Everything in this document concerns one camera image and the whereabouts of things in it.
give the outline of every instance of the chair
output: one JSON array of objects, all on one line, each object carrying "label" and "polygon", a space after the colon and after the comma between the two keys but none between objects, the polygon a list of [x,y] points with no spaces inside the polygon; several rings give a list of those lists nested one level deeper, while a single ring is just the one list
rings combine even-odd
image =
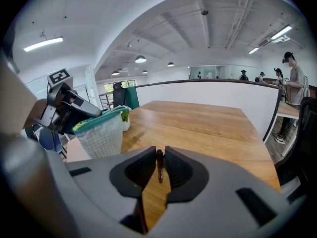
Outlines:
[{"label": "chair", "polygon": [[113,107],[125,105],[126,89],[122,87],[121,82],[115,83],[113,86]]},{"label": "chair", "polygon": [[282,193],[289,201],[308,194],[315,183],[317,149],[317,101],[304,97],[295,143],[286,157],[275,164]]},{"label": "chair", "polygon": [[41,129],[39,133],[39,143],[46,150],[58,152],[59,154],[62,154],[66,158],[65,154],[63,153],[63,150],[66,153],[67,151],[62,146],[57,133],[52,132],[46,128]]}]

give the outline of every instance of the person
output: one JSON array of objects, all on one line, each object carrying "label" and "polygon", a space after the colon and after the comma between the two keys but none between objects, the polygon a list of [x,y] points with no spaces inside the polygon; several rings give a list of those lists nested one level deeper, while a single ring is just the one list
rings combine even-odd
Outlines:
[{"label": "person", "polygon": [[[286,52],[282,63],[285,67],[292,67],[289,78],[290,81],[285,82],[285,86],[288,88],[286,92],[289,93],[287,94],[287,102],[289,105],[299,110],[304,96],[304,84],[306,77],[303,70],[298,66],[293,53]],[[289,127],[292,124],[293,123],[290,118],[283,118],[281,130],[277,133],[273,133],[277,143],[285,144],[285,138],[289,131]]]},{"label": "person", "polygon": [[242,75],[239,77],[239,80],[248,80],[249,81],[248,77],[246,76],[247,71],[242,70],[241,72],[242,72]]},{"label": "person", "polygon": [[272,84],[276,85],[278,88],[282,89],[282,96],[281,96],[281,101],[285,102],[285,94],[286,94],[286,90],[285,90],[285,85],[283,83],[283,73],[282,70],[280,68],[274,68],[275,74],[277,76],[277,80],[273,81]]},{"label": "person", "polygon": [[261,71],[261,73],[259,74],[259,76],[256,77],[256,82],[259,82],[259,83],[265,83],[264,80],[263,80],[263,76],[265,76],[264,72]]}]

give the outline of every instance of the curved white partition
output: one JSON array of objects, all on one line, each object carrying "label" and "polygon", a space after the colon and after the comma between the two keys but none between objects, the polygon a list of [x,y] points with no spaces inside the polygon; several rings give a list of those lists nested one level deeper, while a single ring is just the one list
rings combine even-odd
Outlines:
[{"label": "curved white partition", "polygon": [[280,98],[277,87],[237,80],[183,80],[136,88],[139,105],[173,101],[240,108],[263,141],[273,124]]}]

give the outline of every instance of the sneakers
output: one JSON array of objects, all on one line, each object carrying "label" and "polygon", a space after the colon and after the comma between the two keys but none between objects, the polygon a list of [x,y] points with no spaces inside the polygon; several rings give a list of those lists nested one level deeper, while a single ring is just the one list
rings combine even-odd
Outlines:
[{"label": "sneakers", "polygon": [[274,137],[280,137],[281,134],[280,134],[279,132],[273,132],[273,136],[274,136]]},{"label": "sneakers", "polygon": [[282,145],[284,145],[285,144],[285,139],[284,139],[284,137],[276,137],[275,138],[275,141],[277,142],[277,143],[279,143],[279,144],[282,144]]}]

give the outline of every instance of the green plant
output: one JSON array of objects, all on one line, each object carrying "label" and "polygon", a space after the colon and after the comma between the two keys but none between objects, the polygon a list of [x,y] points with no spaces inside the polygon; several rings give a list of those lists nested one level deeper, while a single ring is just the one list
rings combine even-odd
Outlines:
[{"label": "green plant", "polygon": [[122,121],[128,121],[129,111],[123,111],[123,112],[121,113],[121,118],[122,118]]}]

